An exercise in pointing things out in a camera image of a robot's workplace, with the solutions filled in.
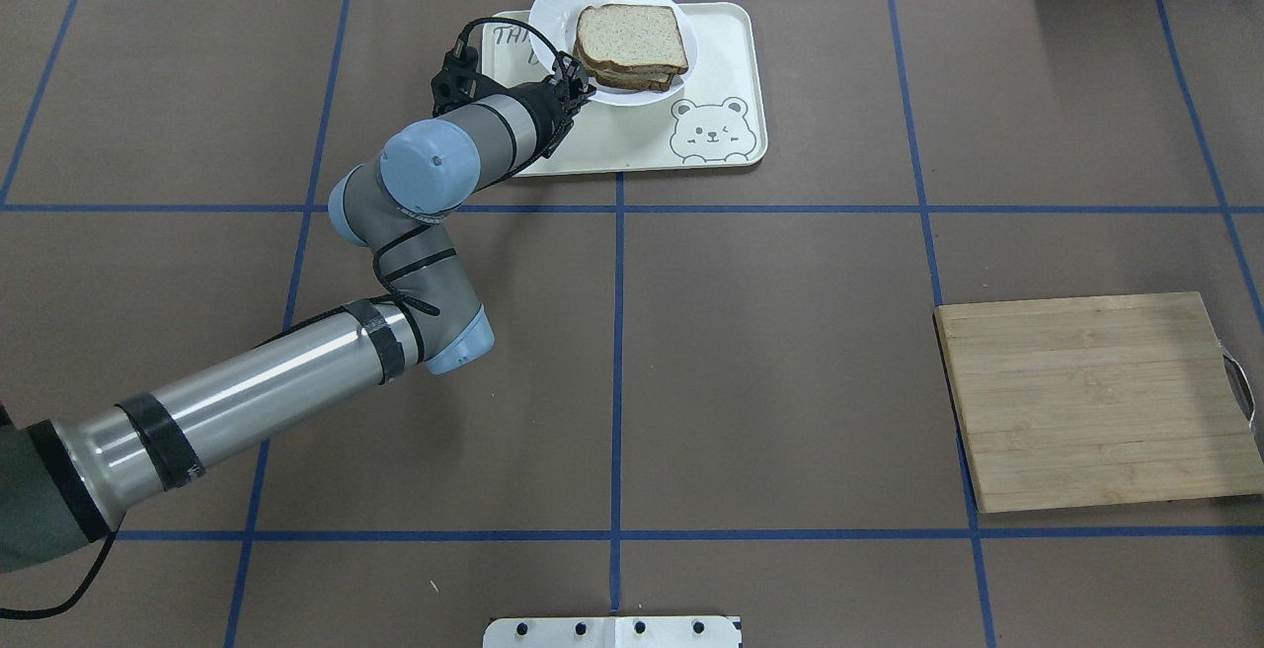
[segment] white bracket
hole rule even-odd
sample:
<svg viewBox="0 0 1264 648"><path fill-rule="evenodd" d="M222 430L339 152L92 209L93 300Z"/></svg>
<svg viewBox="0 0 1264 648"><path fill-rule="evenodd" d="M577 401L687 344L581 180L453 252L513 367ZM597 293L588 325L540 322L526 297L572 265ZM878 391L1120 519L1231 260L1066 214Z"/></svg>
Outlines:
<svg viewBox="0 0 1264 648"><path fill-rule="evenodd" d="M498 619L483 648L742 648L728 616Z"/></svg>

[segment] table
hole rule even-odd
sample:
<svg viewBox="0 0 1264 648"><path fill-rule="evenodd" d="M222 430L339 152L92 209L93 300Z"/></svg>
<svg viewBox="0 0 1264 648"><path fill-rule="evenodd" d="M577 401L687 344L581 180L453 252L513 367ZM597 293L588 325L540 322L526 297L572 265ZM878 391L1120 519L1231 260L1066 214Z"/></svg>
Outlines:
<svg viewBox="0 0 1264 648"><path fill-rule="evenodd" d="M530 1L0 0L14 421L373 296L329 189L428 114L461 24ZM76 611L0 643L477 645L611 610L750 645L1264 639L1259 498L978 514L932 323L1198 289L1264 369L1264 81L1231 69L1264 0L731 1L758 165L477 195L450 230L490 355L149 500Z"/></svg>

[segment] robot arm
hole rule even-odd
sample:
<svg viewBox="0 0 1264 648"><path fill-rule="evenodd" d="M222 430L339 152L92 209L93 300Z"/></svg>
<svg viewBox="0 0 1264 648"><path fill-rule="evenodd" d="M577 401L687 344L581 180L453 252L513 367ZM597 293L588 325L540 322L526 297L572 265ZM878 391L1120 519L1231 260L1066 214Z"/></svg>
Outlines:
<svg viewBox="0 0 1264 648"><path fill-rule="evenodd" d="M330 197L335 229L374 251L387 296L330 311L87 422L15 428L0 411L0 572L111 534L140 500L411 365L445 374L490 350L492 327L442 220L470 193L554 152L592 87L566 53L541 82L506 88L478 75L466 39L488 20L465 28L435 77L437 117L392 136Z"/></svg>

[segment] bread slice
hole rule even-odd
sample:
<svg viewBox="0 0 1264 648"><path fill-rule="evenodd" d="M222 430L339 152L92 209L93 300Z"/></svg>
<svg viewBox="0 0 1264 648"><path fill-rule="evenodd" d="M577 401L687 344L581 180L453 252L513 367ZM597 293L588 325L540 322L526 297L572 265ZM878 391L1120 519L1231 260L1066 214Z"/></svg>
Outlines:
<svg viewBox="0 0 1264 648"><path fill-rule="evenodd" d="M670 6L588 6L575 28L575 54L592 71L680 75L689 71L685 42Z"/></svg>
<svg viewBox="0 0 1264 648"><path fill-rule="evenodd" d="M623 90L656 90L664 93L671 87L670 73L626 73L611 71L592 71L593 77L607 87L621 87Z"/></svg>

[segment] white tray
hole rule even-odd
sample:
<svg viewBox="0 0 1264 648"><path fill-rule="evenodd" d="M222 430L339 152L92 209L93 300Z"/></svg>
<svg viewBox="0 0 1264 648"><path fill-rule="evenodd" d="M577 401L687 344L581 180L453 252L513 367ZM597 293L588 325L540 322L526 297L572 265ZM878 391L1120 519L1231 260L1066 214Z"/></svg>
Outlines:
<svg viewBox="0 0 1264 648"><path fill-rule="evenodd" d="M769 128L751 16L737 4L680 8L689 14L699 43L699 68L680 93L637 107L588 102L554 157L537 160L518 176L750 165L763 158ZM526 20L527 11L497 15ZM570 49L570 44L556 45ZM483 72L502 85L549 73L520 27L484 27L480 52Z"/></svg>

